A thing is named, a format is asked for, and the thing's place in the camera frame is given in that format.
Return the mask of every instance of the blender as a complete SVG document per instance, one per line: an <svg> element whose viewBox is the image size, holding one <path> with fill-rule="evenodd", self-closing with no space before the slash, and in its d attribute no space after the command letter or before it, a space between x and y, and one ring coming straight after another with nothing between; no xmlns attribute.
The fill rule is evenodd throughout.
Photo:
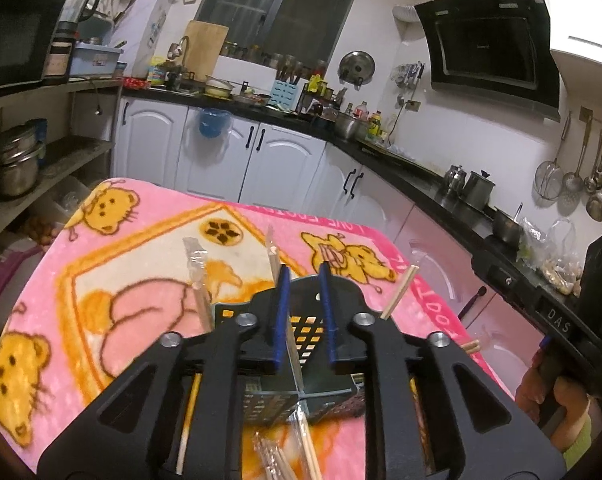
<svg viewBox="0 0 602 480"><path fill-rule="evenodd" d="M90 0L66 0L43 69L43 84L54 85L68 81L70 59L76 43L76 28L79 22L94 14L99 0L94 0L91 7L88 7L88 2Z"/></svg>

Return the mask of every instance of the window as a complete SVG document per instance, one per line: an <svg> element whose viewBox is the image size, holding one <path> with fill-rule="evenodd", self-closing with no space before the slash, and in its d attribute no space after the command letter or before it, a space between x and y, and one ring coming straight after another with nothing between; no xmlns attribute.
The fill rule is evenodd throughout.
<svg viewBox="0 0 602 480"><path fill-rule="evenodd" d="M329 59L350 2L203 0L197 18L228 27L226 41L240 48L258 45L264 54L291 54L314 67Z"/></svg>

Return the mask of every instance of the screw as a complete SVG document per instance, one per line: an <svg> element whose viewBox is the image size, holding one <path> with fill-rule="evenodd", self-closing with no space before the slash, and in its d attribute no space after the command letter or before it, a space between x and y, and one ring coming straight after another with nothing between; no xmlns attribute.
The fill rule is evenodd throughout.
<svg viewBox="0 0 602 480"><path fill-rule="evenodd" d="M450 344L450 338L443 332L432 332L428 336L428 341L430 341L430 344L438 346L439 348L443 348Z"/></svg>
<svg viewBox="0 0 602 480"><path fill-rule="evenodd" d="M243 312L235 317L235 322L239 326L253 326L257 323L257 317L250 312Z"/></svg>
<svg viewBox="0 0 602 480"><path fill-rule="evenodd" d="M166 332L161 336L161 345L166 348L174 348L175 346L179 346L181 344L181 334L178 332Z"/></svg>
<svg viewBox="0 0 602 480"><path fill-rule="evenodd" d="M370 326L375 323L376 319L372 314L368 314L367 312L360 312L358 314L354 314L352 320L361 326Z"/></svg>

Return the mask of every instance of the blender handle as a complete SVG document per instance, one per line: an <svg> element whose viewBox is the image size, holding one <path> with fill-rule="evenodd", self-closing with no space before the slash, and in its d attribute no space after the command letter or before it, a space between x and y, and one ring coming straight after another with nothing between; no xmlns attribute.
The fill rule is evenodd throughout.
<svg viewBox="0 0 602 480"><path fill-rule="evenodd" d="M88 18L90 18L94 14L94 11L97 10L97 5L99 4L99 0L94 0L94 4L92 4L92 9L88 9L89 1L90 0L86 1L86 7L84 8L84 11L81 13L81 16L79 16L80 22L83 22L83 21L87 20Z"/></svg>

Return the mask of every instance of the orange border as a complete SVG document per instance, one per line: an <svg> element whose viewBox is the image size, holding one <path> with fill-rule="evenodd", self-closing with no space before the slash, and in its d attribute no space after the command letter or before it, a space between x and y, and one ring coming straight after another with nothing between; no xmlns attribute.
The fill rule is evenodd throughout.
<svg viewBox="0 0 602 480"><path fill-rule="evenodd" d="M110 383L111 379L92 359L92 352L80 327L75 280L81 274L102 266L123 253L131 251L154 238L165 235L185 224L201 219L211 213L226 211L258 241L265 246L264 234L246 217L225 204L212 203L197 209L185 211L177 216L158 222L147 229L122 238L108 246L99 248L68 264L57 278L57 313L59 332L64 351L68 357L70 370L86 405L92 402ZM297 276L305 276L307 271L283 251L281 261L289 266Z"/></svg>

